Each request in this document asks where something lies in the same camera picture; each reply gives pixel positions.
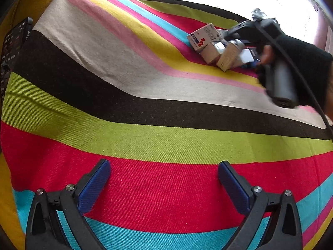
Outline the right hand black glove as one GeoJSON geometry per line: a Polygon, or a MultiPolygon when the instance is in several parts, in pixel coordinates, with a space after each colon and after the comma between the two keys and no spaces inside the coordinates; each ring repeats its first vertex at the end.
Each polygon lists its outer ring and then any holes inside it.
{"type": "MultiPolygon", "coordinates": [[[[332,121],[332,55],[313,44],[285,34],[278,36],[275,41],[294,62],[323,112],[332,121]]],[[[278,57],[277,54],[279,52],[275,46],[265,45],[259,64],[273,64],[278,57]]],[[[257,73],[259,83],[266,88],[266,73],[262,66],[259,66],[257,73]]],[[[293,80],[299,104],[311,106],[318,112],[303,81],[295,74],[293,80]]]]}

